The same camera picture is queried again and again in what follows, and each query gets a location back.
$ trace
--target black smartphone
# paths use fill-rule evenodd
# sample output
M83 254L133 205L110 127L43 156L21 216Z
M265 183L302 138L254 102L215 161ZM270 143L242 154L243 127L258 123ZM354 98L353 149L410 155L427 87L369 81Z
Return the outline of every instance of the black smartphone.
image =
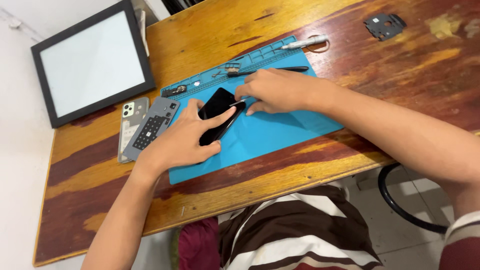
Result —
M198 111L198 116L200 119L206 120L213 118L217 115L224 113L226 110L230 109L230 105L237 102L235 96L226 91L223 88L219 88L213 96L205 103L205 105ZM225 123L221 124L218 127L207 130L202 137L200 137L200 145L205 146L213 143L216 140L219 140L228 128L232 125L235 119L241 114L245 109L245 102L240 102L234 105L237 107L235 114L232 115Z

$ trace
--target hand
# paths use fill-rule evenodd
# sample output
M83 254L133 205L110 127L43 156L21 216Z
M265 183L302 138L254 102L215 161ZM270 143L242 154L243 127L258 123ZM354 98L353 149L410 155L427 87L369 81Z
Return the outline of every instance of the hand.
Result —
M325 86L337 86L327 79L308 76L299 72L269 68L260 69L245 78L245 84L235 90L235 99L253 96L254 102L247 110L247 115L256 111L268 113L289 112L293 110L313 110L311 103L319 101L319 92Z
M203 105L201 100L190 99L172 126L140 153L135 167L141 167L140 170L156 179L169 168L196 164L218 154L221 150L220 141L200 146L200 137L205 131L223 124L235 113L236 107L232 106L214 118L202 120L198 116L198 109Z

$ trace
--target brown and white striped shirt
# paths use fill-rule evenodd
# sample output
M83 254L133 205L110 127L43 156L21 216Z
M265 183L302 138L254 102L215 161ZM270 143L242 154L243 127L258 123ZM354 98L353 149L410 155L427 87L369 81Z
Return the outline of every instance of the brown and white striped shirt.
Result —
M223 214L218 223L225 270L384 269L366 222L334 186ZM480 269L479 237L480 211L457 220L447 233L440 269Z

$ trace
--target wooden table surface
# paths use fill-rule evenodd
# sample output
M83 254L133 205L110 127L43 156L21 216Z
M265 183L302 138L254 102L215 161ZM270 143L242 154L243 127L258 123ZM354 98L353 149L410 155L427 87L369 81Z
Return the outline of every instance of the wooden table surface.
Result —
M380 42L363 21L396 13L408 24ZM147 28L158 89L289 35L328 34L306 52L319 77L480 129L480 1L207 0ZM122 103L56 130L34 265L82 254L134 163L117 163ZM393 162L340 130L155 191L144 234L242 208Z

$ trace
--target black picture frame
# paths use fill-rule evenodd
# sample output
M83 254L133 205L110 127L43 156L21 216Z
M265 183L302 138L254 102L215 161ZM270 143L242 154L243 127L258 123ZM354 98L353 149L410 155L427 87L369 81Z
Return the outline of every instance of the black picture frame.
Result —
M132 34L133 43L137 51L138 59L140 61L140 66L144 74L145 82L139 85L133 86L131 88L128 88L110 97L99 100L81 109L75 110L64 116L57 117L57 113L55 111L55 105L53 103L52 95L50 93L50 88L48 86L47 76L45 74L42 59L40 57L40 52L120 12L125 12L127 16L127 22L130 27L130 33ZM58 128L81 116L87 115L96 110L104 108L108 105L112 105L124 99L130 98L132 96L135 96L137 94L150 90L156 86L155 80L150 70L150 65L148 62L147 54L145 52L145 47L142 42L142 36L140 35L140 30L138 29L138 24L135 18L133 6L130 0L122 0L114 4L113 6L106 8L100 11L99 13L75 24L74 26L71 26L61 31L60 33L36 45L33 45L31 47L31 51L33 54L34 62L35 62L38 79L40 81L40 87L42 88L43 98L45 100L45 104L47 105L48 117L50 118L50 123L52 125L52 128Z

